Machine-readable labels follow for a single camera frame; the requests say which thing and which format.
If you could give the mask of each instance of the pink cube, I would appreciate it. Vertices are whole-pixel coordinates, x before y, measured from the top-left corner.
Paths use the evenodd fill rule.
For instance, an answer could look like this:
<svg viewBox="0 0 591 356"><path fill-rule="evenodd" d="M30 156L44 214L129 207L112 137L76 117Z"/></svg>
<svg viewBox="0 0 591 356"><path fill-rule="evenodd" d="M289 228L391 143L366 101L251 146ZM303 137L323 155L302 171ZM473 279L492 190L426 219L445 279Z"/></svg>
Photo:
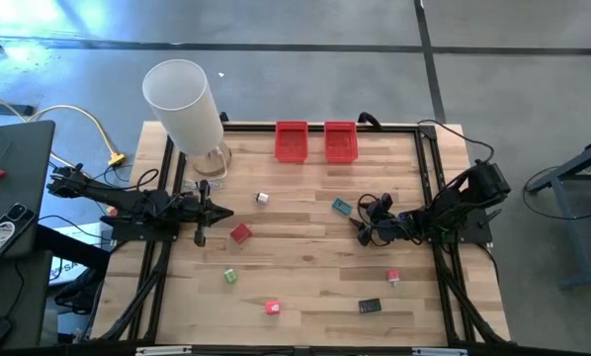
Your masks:
<svg viewBox="0 0 591 356"><path fill-rule="evenodd" d="M252 235L252 231L244 223L240 223L229 235L240 244Z"/></svg>
<svg viewBox="0 0 591 356"><path fill-rule="evenodd" d="M398 278L398 271L395 269L388 269L385 271L385 277L387 277L387 281L390 283L396 283L400 281Z"/></svg>
<svg viewBox="0 0 591 356"><path fill-rule="evenodd" d="M280 312L280 304L278 301L271 301L265 304L265 312L267 315L273 315Z"/></svg>

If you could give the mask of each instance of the wooden tabletop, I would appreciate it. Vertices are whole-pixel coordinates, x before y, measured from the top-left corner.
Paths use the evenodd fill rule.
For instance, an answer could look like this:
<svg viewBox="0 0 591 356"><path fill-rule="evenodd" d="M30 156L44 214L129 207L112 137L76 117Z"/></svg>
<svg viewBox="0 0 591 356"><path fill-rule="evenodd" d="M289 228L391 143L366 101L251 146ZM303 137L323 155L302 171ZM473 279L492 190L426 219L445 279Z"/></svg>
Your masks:
<svg viewBox="0 0 591 356"><path fill-rule="evenodd" d="M460 126L450 126L461 132ZM437 128L446 180L468 167L462 139ZM186 224L173 244L157 343L223 345L446 345L431 248L409 241L363 247L346 217L332 210L335 198L352 205L364 193L391 194L393 212L423 205L414 138L406 133L359 133L359 158L326 164L322 133L310 133L304 164L274 158L273 133L225 133L233 158L224 187L212 201L235 215L206 229L206 247L193 242ZM159 168L166 132L158 122L142 130L131 181ZM426 149L430 172L433 164ZM168 179L169 192L177 152ZM187 165L186 179L200 179ZM150 189L155 189L153 182ZM436 180L432 176L432 186ZM257 192L269 194L259 205ZM246 223L253 236L237 244L230 231ZM112 256L93 335L104 333L135 293L143 242L130 242ZM493 265L474 245L462 245L467 292L498 334L509 338ZM238 275L234 285L223 272ZM399 271L392 287L385 270ZM380 298L382 311L359 314L358 301ZM281 312L266 315L265 303ZM452 302L457 330L460 309ZM146 303L142 329L150 311Z"/></svg>

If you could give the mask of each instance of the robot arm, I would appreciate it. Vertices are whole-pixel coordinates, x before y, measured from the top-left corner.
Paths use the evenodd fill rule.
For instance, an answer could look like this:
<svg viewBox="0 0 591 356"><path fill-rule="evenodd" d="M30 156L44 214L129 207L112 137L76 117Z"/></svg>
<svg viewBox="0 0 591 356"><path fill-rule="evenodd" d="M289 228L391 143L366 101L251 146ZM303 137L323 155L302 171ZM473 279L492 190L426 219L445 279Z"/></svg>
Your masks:
<svg viewBox="0 0 591 356"><path fill-rule="evenodd" d="M142 236L150 236L150 231L158 229L176 230L180 223L197 223L195 243L197 246L204 246L204 227L234 215L233 211L211 201L210 185L205 180L200 183L200 196L189 192L171 197L165 190L128 191L112 187L87 178L81 169L82 164L75 168L55 168L47 189L57 197L85 197L115 207L118 215L101 217L101 221L113 227L131 226L143 229Z"/></svg>
<svg viewBox="0 0 591 356"><path fill-rule="evenodd" d="M467 187L461 190L465 182ZM366 210L370 222L351 221L359 228L358 239L364 246L372 241L373 231L385 244L396 238L416 243L428 238L438 240L443 231L462 227L469 212L503 202L510 191L497 164L476 160L474 166L441 190L429 206L395 217L388 211L392 206L390 195L383 194L380 199L359 204L358 209Z"/></svg>

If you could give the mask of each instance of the black stand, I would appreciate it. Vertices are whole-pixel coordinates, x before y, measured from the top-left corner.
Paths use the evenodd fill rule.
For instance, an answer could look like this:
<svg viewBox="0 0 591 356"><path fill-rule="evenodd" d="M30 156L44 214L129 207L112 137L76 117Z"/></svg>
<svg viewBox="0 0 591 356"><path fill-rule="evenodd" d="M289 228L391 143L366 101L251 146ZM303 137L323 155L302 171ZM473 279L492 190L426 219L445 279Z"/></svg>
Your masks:
<svg viewBox="0 0 591 356"><path fill-rule="evenodd" d="M574 213L570 208L563 189L563 181L566 180L591 181L591 174L577 174L590 167L591 144L585 147L583 152L574 158L534 181L528 187L525 187L529 194L537 194L544 188L552 188L561 215L565 218L568 234L576 251L581 274L561 280L559 282L560 287L591 285L591 238L584 238L579 233L576 220L571 219L574 218Z"/></svg>
<svg viewBox="0 0 591 356"><path fill-rule="evenodd" d="M35 107L30 105L11 105L11 107L21 114L21 116L31 116L35 112ZM15 115L10 109L0 104L0 115Z"/></svg>
<svg viewBox="0 0 591 356"><path fill-rule="evenodd" d="M111 256L102 248L80 242L41 224L37 226L35 249L49 250L56 257L87 266L102 276L107 273Z"/></svg>

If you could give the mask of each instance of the gray concrete floor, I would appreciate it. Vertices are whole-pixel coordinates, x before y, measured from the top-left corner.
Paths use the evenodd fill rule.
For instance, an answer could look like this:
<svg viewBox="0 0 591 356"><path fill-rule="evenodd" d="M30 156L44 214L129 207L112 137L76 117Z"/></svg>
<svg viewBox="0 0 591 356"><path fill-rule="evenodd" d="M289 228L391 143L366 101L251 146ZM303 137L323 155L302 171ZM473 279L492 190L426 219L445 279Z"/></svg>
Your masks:
<svg viewBox="0 0 591 356"><path fill-rule="evenodd" d="M424 0L433 45L591 47L591 0ZM0 0L0 35L166 43L420 45L411 0L24 1ZM232 120L433 118L420 53L209 52L45 49L0 55L0 96L44 108L83 107L131 158L141 123L153 120L140 83L169 58L207 72L218 107ZM591 142L591 56L437 55L448 123L496 148L513 194L492 223L494 252L513 339L523 345L591 352L591 288L562 291L576 273L561 222L524 209L519 194L536 171ZM57 122L53 149L92 173L107 152L93 126L71 112ZM0 123L16 122L0 117ZM470 146L472 157L483 157ZM553 212L542 194L534 203ZM46 196L42 215L76 223L100 211L84 199Z"/></svg>

